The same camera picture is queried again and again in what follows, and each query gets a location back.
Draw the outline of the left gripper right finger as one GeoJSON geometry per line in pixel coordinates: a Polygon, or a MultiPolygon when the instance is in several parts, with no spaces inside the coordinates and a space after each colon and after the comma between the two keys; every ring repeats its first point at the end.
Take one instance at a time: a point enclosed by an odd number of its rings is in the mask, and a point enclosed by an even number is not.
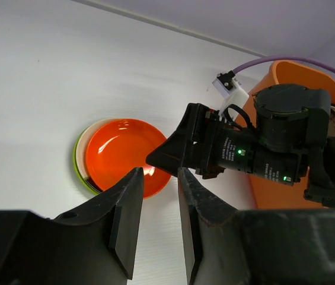
{"type": "Polygon", "coordinates": [[[188,284],[335,284],[335,209],[238,210],[178,171],[188,284]]]}

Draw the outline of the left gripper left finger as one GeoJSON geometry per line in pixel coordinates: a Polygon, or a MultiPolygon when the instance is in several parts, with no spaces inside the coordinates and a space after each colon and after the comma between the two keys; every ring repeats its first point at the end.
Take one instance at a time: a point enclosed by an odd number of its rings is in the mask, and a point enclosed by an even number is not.
{"type": "Polygon", "coordinates": [[[58,215],[0,210],[0,284],[126,284],[133,277],[144,175],[58,215]]]}

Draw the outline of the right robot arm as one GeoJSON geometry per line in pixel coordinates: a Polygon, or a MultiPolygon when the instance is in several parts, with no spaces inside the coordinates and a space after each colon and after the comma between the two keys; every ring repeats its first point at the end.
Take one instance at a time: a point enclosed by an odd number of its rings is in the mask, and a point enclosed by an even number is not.
{"type": "Polygon", "coordinates": [[[173,134],[146,158],[177,176],[191,168],[204,179],[225,169],[294,186],[303,178],[304,199],[335,207],[335,137],[328,136],[331,98],[323,89],[278,84],[253,99],[256,121],[237,104],[212,110],[187,106],[173,134]]]}

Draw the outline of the cream plate with ink drawing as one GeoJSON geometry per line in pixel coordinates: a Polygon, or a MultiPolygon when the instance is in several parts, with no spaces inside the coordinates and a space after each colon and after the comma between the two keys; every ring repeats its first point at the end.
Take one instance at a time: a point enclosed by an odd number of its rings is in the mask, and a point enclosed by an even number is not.
{"type": "Polygon", "coordinates": [[[105,118],[85,128],[76,139],[74,150],[72,152],[74,169],[77,177],[88,190],[95,194],[100,194],[102,190],[94,183],[88,174],[85,165],[85,151],[93,134],[103,125],[111,121],[114,121],[114,118],[105,118]]]}

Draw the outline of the green plate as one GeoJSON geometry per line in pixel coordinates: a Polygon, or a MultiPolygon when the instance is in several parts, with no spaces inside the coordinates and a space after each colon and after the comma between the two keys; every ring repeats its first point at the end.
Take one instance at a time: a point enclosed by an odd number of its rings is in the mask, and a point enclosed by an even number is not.
{"type": "Polygon", "coordinates": [[[91,135],[87,135],[88,128],[85,128],[76,138],[72,149],[72,165],[78,180],[93,194],[100,194],[101,189],[93,182],[87,174],[84,153],[91,135]]]}

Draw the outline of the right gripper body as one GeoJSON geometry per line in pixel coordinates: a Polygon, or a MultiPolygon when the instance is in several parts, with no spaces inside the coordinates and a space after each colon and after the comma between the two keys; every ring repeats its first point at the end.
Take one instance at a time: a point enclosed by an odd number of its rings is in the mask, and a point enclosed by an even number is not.
{"type": "Polygon", "coordinates": [[[218,110],[189,103],[177,129],[147,155],[146,163],[175,177],[179,168],[186,167],[204,179],[216,178],[225,170],[215,161],[215,144],[220,142],[220,133],[233,127],[242,129],[230,117],[230,110],[241,115],[248,127],[253,127],[247,113],[235,104],[225,108],[222,119],[218,110]]]}

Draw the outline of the orange plate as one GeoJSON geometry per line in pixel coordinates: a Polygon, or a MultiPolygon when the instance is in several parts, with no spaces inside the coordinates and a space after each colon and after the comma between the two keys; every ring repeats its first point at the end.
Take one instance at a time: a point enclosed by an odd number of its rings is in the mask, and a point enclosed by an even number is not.
{"type": "Polygon", "coordinates": [[[143,197],[159,193],[171,175],[146,162],[146,157],[166,141],[151,124],[137,119],[115,119],[89,136],[84,153],[88,178],[101,191],[114,186],[135,167],[143,169],[143,197]]]}

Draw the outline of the orange dish rack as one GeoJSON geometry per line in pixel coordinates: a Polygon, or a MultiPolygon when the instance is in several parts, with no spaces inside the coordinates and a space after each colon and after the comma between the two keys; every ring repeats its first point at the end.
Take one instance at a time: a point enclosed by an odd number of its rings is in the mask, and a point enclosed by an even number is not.
{"type": "Polygon", "coordinates": [[[307,180],[304,198],[335,207],[335,137],[328,137],[328,75],[289,61],[270,67],[273,84],[253,99],[253,127],[224,131],[218,162],[284,187],[307,180]]]}

